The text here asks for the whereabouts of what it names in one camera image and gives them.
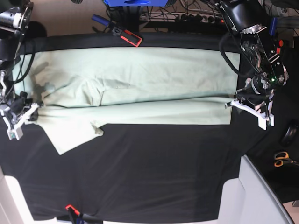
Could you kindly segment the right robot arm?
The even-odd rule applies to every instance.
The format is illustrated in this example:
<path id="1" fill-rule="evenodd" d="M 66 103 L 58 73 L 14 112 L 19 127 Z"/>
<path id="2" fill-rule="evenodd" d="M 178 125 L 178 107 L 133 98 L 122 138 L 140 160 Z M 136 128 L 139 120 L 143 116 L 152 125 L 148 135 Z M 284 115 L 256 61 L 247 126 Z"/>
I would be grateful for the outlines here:
<path id="1" fill-rule="evenodd" d="M 37 110 L 43 107 L 42 101 L 34 102 L 26 92 L 14 91 L 14 86 L 28 75 L 35 53 L 31 54 L 26 71 L 19 70 L 17 78 L 12 78 L 33 5 L 29 0 L 0 2 L 0 116 L 7 125 L 10 140 L 19 140 L 23 136 L 22 125 L 37 120 Z"/>

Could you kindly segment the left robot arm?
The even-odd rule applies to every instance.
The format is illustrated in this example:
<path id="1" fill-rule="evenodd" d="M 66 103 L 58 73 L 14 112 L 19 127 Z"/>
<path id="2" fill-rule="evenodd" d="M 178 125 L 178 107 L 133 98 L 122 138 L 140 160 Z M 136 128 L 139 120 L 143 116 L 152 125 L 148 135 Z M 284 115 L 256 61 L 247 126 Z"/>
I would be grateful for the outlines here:
<path id="1" fill-rule="evenodd" d="M 274 92 L 289 78 L 269 29 L 264 23 L 265 13 L 257 0 L 219 0 L 215 4 L 228 32 L 221 38 L 219 50 L 229 67 L 245 77 L 245 86 L 235 92 L 226 107 L 236 107 L 258 119 L 258 126 L 266 130 L 274 126 L 272 105 Z M 232 38 L 240 53 L 253 69 L 252 75 L 241 73 L 228 59 L 224 42 Z"/>

